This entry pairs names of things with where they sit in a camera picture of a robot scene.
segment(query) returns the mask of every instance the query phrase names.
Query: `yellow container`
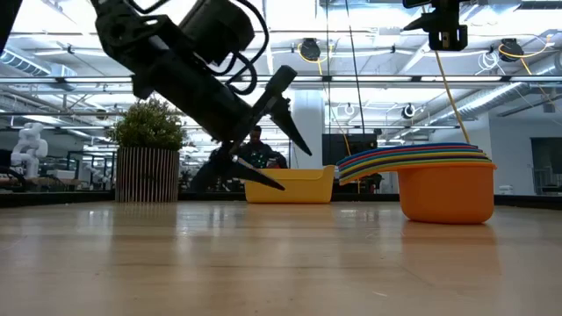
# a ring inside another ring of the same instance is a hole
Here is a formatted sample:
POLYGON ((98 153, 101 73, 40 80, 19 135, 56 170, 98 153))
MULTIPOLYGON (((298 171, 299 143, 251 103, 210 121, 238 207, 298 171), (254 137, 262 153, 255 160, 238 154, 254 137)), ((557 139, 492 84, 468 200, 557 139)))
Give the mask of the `yellow container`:
POLYGON ((332 199, 335 166, 324 169, 261 169, 285 190, 277 190, 260 183, 246 182, 249 203, 307 203, 326 204, 332 199))

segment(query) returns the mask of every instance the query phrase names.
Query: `planter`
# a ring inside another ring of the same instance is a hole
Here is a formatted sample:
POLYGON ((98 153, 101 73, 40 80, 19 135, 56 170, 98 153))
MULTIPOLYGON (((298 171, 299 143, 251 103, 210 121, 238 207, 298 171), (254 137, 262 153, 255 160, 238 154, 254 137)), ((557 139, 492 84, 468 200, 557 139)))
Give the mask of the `planter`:
POLYGON ((153 148, 120 148, 117 157, 116 201, 177 201, 178 152, 153 148))

